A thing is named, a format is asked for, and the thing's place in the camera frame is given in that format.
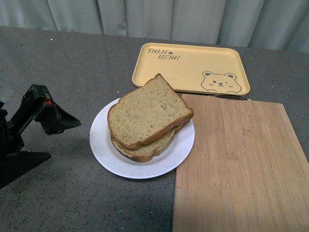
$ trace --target red light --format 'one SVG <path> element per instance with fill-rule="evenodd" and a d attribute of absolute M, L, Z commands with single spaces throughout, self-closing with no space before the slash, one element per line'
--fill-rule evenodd
<path fill-rule="evenodd" d="M 48 98 L 45 98 L 45 103 L 46 103 L 46 105 L 52 105 L 52 102 Z"/>

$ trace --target bread crust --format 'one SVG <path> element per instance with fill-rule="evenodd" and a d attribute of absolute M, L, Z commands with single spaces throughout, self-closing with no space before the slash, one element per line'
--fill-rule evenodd
<path fill-rule="evenodd" d="M 126 101 L 127 98 L 130 98 L 132 96 L 134 96 L 134 94 L 136 93 L 136 95 L 138 95 L 138 93 L 142 93 L 143 91 L 147 93 L 147 89 L 144 89 L 143 88 L 147 88 L 148 84 L 151 83 L 151 82 L 154 82 L 154 81 L 158 81 L 158 82 L 161 82 L 159 80 L 156 80 L 156 79 L 162 79 L 164 80 L 164 88 L 165 90 L 168 92 L 167 94 L 172 96 L 173 99 L 175 101 L 177 101 L 177 107 L 182 110 L 182 111 L 185 111 L 185 113 L 181 112 L 179 113 L 179 115 L 174 115 L 174 116 L 171 116 L 171 120 L 170 122 L 167 122 L 165 123 L 164 126 L 160 127 L 159 129 L 157 129 L 156 131 L 154 131 L 153 133 L 145 136 L 145 137 L 142 137 L 142 138 L 135 138 L 139 136 L 138 133 L 133 133 L 132 131 L 134 130 L 135 127 L 137 127 L 136 123 L 133 124 L 133 126 L 131 126 L 130 124 L 126 125 L 128 128 L 124 129 L 123 128 L 123 125 L 121 125 L 122 127 L 117 127 L 117 122 L 115 121 L 116 119 L 113 118 L 113 116 L 116 114 L 115 111 L 119 110 L 119 107 L 121 107 L 121 105 L 123 104 L 123 102 Z M 165 79 L 162 77 L 161 74 L 157 74 L 153 79 L 149 80 L 145 85 L 144 87 L 141 87 L 141 88 L 138 88 L 126 95 L 124 95 L 123 97 L 121 97 L 119 99 L 119 102 L 115 105 L 113 105 L 109 111 L 108 111 L 108 125 L 109 125 L 109 128 L 110 128 L 110 132 L 112 134 L 112 136 L 117 140 L 117 142 L 119 143 L 119 145 L 121 145 L 122 147 L 126 147 L 126 148 L 129 148 L 129 149 L 138 149 L 140 148 L 142 145 L 145 145 L 145 144 L 149 144 L 153 141 L 155 141 L 156 139 L 158 139 L 159 137 L 161 137 L 163 134 L 167 133 L 169 130 L 171 130 L 172 128 L 180 125 L 180 124 L 183 124 L 183 123 L 186 123 L 188 121 L 190 121 L 190 119 L 193 117 L 194 115 L 194 112 L 193 112 L 193 109 L 192 108 L 189 108 L 187 103 L 181 98 L 181 96 L 179 96 L 176 92 L 174 92 L 173 88 L 168 84 L 168 82 L 165 81 Z M 142 125 L 143 129 L 144 130 L 147 130 L 147 129 L 150 129 L 150 127 L 152 127 L 152 125 L 148 125 L 148 123 L 144 123 Z M 117 129 L 122 129 L 123 131 L 127 132 L 128 131 L 128 134 L 130 132 L 132 132 L 131 135 L 123 135 L 123 133 L 120 133 L 117 131 Z M 125 141 L 125 138 L 124 137 L 128 137 L 130 136 L 130 139 L 133 140 L 133 142 L 128 142 L 128 141 Z"/>
<path fill-rule="evenodd" d="M 111 141 L 114 147 L 126 158 L 139 162 L 149 162 L 154 156 L 160 155 L 173 140 L 175 135 L 175 129 L 169 131 L 166 135 L 157 140 L 153 141 L 151 144 L 143 145 L 139 149 L 128 149 L 119 144 L 119 142 L 111 135 Z"/>

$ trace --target white plate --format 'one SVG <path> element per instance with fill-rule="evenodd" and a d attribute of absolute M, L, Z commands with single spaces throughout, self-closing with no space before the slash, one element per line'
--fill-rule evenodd
<path fill-rule="evenodd" d="M 127 178 L 146 179 L 163 175 L 176 168 L 189 155 L 193 146 L 195 130 L 192 120 L 179 131 L 168 147 L 149 162 L 134 162 L 112 145 L 107 113 L 116 99 L 106 105 L 96 116 L 90 129 L 90 146 L 99 163 L 110 172 Z"/>

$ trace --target white curtain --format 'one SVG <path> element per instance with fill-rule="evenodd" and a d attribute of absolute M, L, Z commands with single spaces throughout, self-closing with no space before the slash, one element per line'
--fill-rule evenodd
<path fill-rule="evenodd" d="M 309 0 L 0 0 L 0 26 L 309 52 Z"/>

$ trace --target bread slice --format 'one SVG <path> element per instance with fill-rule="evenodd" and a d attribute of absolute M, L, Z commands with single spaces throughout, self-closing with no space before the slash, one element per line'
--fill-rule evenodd
<path fill-rule="evenodd" d="M 160 155 L 172 141 L 175 129 L 171 129 L 166 135 L 158 138 L 150 144 L 141 146 L 138 149 L 129 149 L 121 146 L 115 138 L 111 136 L 112 144 L 125 157 L 135 162 L 148 162 L 153 156 Z"/>
<path fill-rule="evenodd" d="M 112 136 L 122 147 L 137 149 L 190 121 L 193 114 L 193 109 L 157 74 L 120 98 L 109 109 L 107 120 Z"/>

